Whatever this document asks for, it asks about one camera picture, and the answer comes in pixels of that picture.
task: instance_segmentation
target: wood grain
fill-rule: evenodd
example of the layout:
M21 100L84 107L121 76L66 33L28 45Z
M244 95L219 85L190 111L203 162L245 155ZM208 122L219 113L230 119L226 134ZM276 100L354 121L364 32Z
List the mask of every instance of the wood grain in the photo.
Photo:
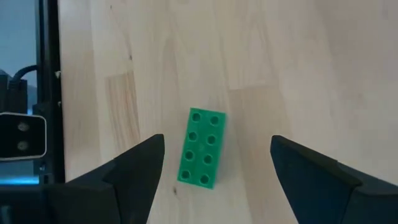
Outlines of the wood grain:
M297 223L273 134L398 184L397 1L59 2L67 178L164 133L149 223ZM212 191L177 182L190 107L228 115Z

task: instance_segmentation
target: green lego brick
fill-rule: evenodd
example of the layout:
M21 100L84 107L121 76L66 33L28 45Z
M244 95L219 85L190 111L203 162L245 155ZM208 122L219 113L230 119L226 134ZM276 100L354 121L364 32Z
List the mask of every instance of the green lego brick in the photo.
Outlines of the green lego brick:
M223 147L225 113L191 108L178 180L213 189Z

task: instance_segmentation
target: blue light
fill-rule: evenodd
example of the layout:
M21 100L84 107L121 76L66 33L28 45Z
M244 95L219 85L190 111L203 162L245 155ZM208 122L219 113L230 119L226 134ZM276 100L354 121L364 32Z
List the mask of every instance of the blue light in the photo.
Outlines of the blue light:
M0 185L39 184L39 177L0 177Z

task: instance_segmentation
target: camera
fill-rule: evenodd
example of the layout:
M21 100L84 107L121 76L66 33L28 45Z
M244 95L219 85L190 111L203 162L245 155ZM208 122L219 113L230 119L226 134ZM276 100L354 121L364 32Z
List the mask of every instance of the camera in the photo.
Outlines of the camera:
M47 124L42 116L0 113L0 162L36 159L47 152Z

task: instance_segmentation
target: wooden surface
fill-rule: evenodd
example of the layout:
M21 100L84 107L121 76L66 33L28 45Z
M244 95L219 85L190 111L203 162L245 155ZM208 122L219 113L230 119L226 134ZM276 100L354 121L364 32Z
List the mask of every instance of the wooden surface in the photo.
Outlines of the wooden surface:
M67 179L164 133L149 223L296 223L283 134L398 184L398 1L59 2ZM214 190L176 181L190 107L228 114Z

